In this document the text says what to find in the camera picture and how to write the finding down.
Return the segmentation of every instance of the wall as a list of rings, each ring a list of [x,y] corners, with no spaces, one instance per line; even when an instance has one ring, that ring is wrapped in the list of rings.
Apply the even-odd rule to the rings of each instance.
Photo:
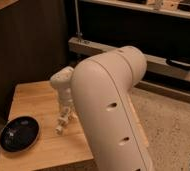
[[[0,112],[18,83],[47,80],[67,62],[63,1],[19,0],[0,11]]]

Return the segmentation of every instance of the wooden table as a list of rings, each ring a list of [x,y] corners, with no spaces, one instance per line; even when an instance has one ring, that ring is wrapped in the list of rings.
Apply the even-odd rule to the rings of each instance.
[[[27,151],[12,155],[1,152],[0,171],[38,170],[93,159],[77,119],[63,135],[56,133],[58,113],[57,94],[49,82],[18,85],[9,120],[23,115],[34,117],[40,125],[40,137]]]

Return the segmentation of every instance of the shelf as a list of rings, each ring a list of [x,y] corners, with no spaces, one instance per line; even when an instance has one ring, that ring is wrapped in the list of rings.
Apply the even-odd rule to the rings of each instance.
[[[169,10],[167,8],[155,9],[155,4],[143,5],[143,4],[123,2],[117,0],[81,0],[81,1],[190,19],[190,12],[185,12],[181,10]]]

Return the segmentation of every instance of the black bowl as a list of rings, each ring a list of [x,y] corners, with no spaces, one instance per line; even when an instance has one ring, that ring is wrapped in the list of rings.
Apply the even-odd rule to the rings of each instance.
[[[37,139],[38,122],[29,116],[10,121],[0,136],[1,147],[8,152],[18,152],[28,148]]]

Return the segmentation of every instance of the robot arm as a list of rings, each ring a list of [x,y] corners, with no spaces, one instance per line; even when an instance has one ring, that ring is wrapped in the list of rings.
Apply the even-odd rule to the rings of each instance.
[[[128,91],[146,71],[144,55],[126,46],[85,59],[75,68],[71,91],[100,171],[153,171]]]

